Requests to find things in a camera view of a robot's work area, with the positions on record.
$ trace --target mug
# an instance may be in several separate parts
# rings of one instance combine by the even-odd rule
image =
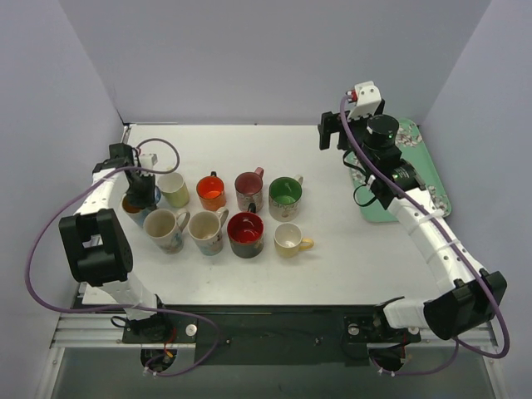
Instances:
[[[240,212],[227,224],[231,249],[240,258],[252,258],[263,250],[264,223],[256,215],[255,204],[249,204],[247,212]]]
[[[204,209],[216,211],[225,205],[224,182],[216,176],[216,172],[210,172],[210,176],[201,179],[196,191]]]
[[[174,172],[162,175],[157,181],[157,185],[170,205],[183,208],[189,203],[189,191],[181,174]]]
[[[269,185],[269,213],[279,222],[288,222],[298,215],[303,177],[279,177]]]
[[[190,219],[189,233],[203,255],[216,255],[224,247],[222,226],[228,215],[229,210],[222,207],[216,212],[204,210]]]
[[[183,249],[183,229],[189,223],[190,212],[180,209],[172,212],[168,209],[157,209],[151,212],[144,221],[144,231],[165,254],[177,254]]]
[[[275,229],[275,249],[279,256],[292,258],[299,251],[306,251],[314,246],[314,241],[304,239],[301,229],[293,223],[283,223]]]
[[[241,211],[247,211],[252,203],[257,212],[263,208],[263,175],[264,169],[257,168],[255,172],[240,174],[234,181],[236,200]]]
[[[160,190],[156,186],[155,187],[155,203],[158,204],[160,201]],[[131,220],[133,220],[141,229],[142,225],[144,224],[144,220],[146,219],[146,216],[157,209],[157,205],[155,205],[153,208],[137,208],[136,206],[133,206],[129,203],[127,200],[127,196],[124,195],[122,197],[121,202],[122,210],[125,214],[127,214]]]

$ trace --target black and red mug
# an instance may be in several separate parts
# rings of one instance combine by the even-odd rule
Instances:
[[[264,246],[264,222],[257,215],[257,207],[249,204],[247,212],[240,212],[227,224],[231,249],[240,258],[253,258]]]

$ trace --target wall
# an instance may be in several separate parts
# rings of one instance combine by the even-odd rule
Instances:
[[[60,0],[127,122],[315,124],[377,82],[420,121],[490,0]]]
[[[453,203],[451,226],[508,280],[502,309],[514,397],[530,397],[532,2],[494,0],[422,123]]]
[[[4,2],[0,12],[0,373],[2,397],[33,397],[58,315],[26,292],[37,230],[91,182],[121,120],[57,0]],[[69,305],[74,284],[57,224],[37,250],[33,279]]]

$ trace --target green tray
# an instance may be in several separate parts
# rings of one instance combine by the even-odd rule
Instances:
[[[421,138],[419,129],[417,129],[414,122],[408,119],[399,119],[399,124],[399,133],[397,133],[396,138],[397,147],[402,151],[403,158],[416,168],[417,173],[425,181],[426,188],[431,193],[435,206],[442,209],[444,211],[444,217],[446,217],[451,213],[451,203],[443,188],[440,176],[436,172],[436,167],[432,163],[431,156]],[[347,156],[346,161],[361,166],[353,153]],[[349,171],[355,188],[364,184],[364,175],[362,173],[354,169],[349,169]],[[366,187],[361,187],[357,191],[357,202],[359,204],[365,204],[371,198],[373,198],[373,194]],[[364,219],[368,222],[397,222],[395,216],[387,210],[384,210],[378,201],[365,208],[360,208],[360,211]]]

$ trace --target yellow handle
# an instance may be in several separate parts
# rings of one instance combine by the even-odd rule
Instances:
[[[311,249],[314,246],[314,240],[313,239],[302,239],[301,245],[299,245],[300,251],[306,251],[307,249]]]

